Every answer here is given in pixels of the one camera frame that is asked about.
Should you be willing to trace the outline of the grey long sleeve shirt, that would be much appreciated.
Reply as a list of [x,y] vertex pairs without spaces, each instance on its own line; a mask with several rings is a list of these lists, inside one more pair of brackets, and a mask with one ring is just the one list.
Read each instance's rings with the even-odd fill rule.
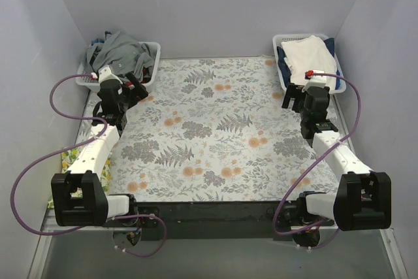
[[140,43],[134,37],[123,31],[105,32],[101,37],[102,44],[88,46],[83,58],[84,69],[88,72],[97,72],[109,65],[113,73],[126,81],[125,75],[129,72],[150,68],[153,74],[157,49],[149,44]]

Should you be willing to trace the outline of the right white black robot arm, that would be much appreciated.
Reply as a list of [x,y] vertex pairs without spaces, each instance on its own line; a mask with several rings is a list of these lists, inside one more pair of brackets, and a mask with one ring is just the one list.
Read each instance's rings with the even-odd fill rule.
[[303,225],[327,218],[342,231],[387,229],[391,225],[391,179],[375,172],[342,143],[338,128],[327,118],[328,87],[290,84],[282,107],[300,114],[300,131],[339,181],[335,193],[303,192],[296,219]]

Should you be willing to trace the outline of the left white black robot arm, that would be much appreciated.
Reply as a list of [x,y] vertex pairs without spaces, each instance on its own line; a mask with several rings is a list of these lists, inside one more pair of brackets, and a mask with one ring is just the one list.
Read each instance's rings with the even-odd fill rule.
[[91,142],[84,145],[76,160],[51,181],[57,224],[60,226],[102,226],[116,217],[122,225],[133,226],[139,211],[128,194],[106,195],[101,184],[102,170],[127,124],[127,111],[147,98],[146,88],[132,73],[127,82],[103,67],[93,75],[99,81],[99,102],[93,109]]

